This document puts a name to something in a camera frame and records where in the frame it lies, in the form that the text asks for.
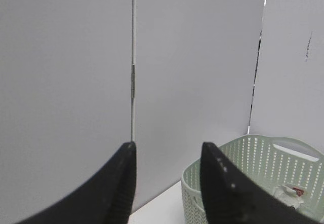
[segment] metal hinge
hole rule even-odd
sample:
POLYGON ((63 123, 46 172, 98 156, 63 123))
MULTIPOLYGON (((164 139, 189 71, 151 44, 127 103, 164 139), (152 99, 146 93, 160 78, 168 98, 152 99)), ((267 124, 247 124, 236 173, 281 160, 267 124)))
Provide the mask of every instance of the metal hinge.
POLYGON ((132 99, 135 98, 135 65, 132 64, 132 99))

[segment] white surface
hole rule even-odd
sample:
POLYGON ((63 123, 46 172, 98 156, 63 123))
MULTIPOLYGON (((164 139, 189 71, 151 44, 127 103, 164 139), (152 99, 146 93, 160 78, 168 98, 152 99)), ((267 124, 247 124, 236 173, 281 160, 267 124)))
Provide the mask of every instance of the white surface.
POLYGON ((0 0, 0 223, 130 140, 131 0, 0 0))
POLYGON ((134 212, 129 224, 185 224, 181 182, 134 212))
POLYGON ((138 208, 246 134, 264 0, 137 0, 138 208))
POLYGON ((251 133, 297 138, 324 152, 323 24, 324 0, 267 0, 251 133))

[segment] perforated basket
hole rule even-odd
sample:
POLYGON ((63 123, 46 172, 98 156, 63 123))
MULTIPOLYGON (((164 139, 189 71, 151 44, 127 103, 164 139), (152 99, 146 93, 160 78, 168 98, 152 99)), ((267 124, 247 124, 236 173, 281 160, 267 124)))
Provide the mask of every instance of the perforated basket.
MULTIPOLYGON (((291 185, 304 190, 301 213, 324 221, 324 156, 304 142, 291 138, 245 135, 220 150, 251 180, 271 195, 276 187, 291 185)), ((182 174, 186 224, 207 224, 200 194, 200 160, 182 174)))

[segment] white wall panel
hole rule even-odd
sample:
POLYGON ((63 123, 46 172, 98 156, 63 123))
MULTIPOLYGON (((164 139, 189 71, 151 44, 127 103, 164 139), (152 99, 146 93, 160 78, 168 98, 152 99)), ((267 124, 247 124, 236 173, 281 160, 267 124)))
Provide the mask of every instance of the white wall panel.
POLYGON ((247 132, 264 0, 137 0, 135 208, 247 132))
POLYGON ((267 0, 251 133, 324 152, 323 24, 324 0, 267 0))
POLYGON ((131 0, 0 0, 0 223, 130 140, 131 0))

